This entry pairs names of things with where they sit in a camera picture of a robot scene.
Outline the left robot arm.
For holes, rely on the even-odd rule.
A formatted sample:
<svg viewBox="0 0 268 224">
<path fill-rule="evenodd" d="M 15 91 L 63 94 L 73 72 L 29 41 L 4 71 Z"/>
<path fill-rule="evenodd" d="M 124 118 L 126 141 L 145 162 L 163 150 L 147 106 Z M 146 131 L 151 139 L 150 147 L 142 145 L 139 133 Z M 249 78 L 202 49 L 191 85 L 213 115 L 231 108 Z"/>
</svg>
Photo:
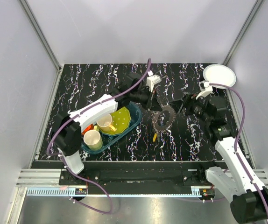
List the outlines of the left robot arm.
<svg viewBox="0 0 268 224">
<path fill-rule="evenodd" d="M 59 113 L 54 118 L 51 140 L 47 147 L 50 155 L 56 147 L 67 168 L 71 170 L 69 179 L 76 185 L 85 181 L 84 164 L 80 158 L 80 147 L 83 141 L 81 133 L 105 115 L 117 111 L 131 102 L 139 103 L 145 110 L 160 111 L 156 99 L 155 86 L 161 78 L 147 71 L 143 76 L 131 72 L 125 80 L 110 92 L 88 106 L 70 113 Z"/>
</svg>

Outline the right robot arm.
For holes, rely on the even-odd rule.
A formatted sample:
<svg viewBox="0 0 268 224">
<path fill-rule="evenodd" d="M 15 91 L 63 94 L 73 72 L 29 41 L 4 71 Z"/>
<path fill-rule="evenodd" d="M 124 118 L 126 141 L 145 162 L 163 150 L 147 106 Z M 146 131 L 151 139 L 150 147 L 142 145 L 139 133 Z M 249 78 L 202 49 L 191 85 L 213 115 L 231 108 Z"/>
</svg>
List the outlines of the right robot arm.
<svg viewBox="0 0 268 224">
<path fill-rule="evenodd" d="M 175 112 L 194 115 L 204 123 L 207 139 L 222 156 L 232 175 L 228 177 L 221 167 L 214 166 L 198 171 L 197 181 L 202 185 L 211 183 L 223 194 L 237 223 L 268 221 L 268 188 L 238 146 L 238 137 L 226 121 L 225 99 L 185 95 L 170 102 L 170 106 Z"/>
</svg>

